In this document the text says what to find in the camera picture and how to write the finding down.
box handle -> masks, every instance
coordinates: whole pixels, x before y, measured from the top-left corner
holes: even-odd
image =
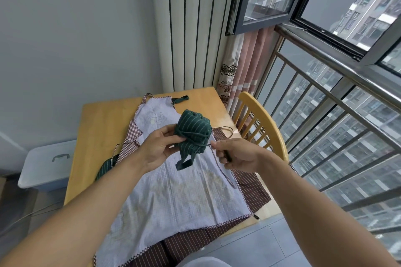
[[[67,158],[70,158],[70,155],[68,153],[60,154],[60,155],[56,155],[55,157],[53,157],[52,162],[54,162],[56,160],[56,158],[63,157],[63,156],[66,156]]]

white storage box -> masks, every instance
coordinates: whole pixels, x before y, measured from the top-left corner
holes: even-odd
[[[29,151],[18,186],[40,191],[66,187],[76,143],[76,140],[71,140]]]

brown striped fabric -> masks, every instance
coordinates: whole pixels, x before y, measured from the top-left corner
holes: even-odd
[[[213,133],[217,140],[227,138],[221,128],[213,128]],[[234,175],[253,213],[270,201],[269,194],[259,182],[256,174],[234,171]],[[215,228],[196,229],[174,234],[153,245],[144,254],[123,266],[176,266],[189,254],[210,244],[243,220],[235,220]]]

left hand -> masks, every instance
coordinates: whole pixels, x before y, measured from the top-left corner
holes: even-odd
[[[170,148],[172,144],[185,140],[183,137],[173,135],[175,126],[176,124],[172,124],[154,130],[133,153],[139,157],[143,174],[160,167],[171,154],[180,150],[178,147]]]

hand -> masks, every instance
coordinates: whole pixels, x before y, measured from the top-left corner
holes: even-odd
[[[183,137],[173,135],[175,126],[176,124],[167,125],[154,130],[135,151],[139,157],[143,174],[158,168],[171,154],[180,150],[178,147],[171,147],[172,144],[185,140]]]
[[[260,172],[265,156],[268,155],[264,149],[243,138],[231,138],[227,140],[211,141],[212,148],[216,149],[216,155],[226,169],[236,169],[243,172]],[[227,150],[232,162],[227,162],[223,150]]]

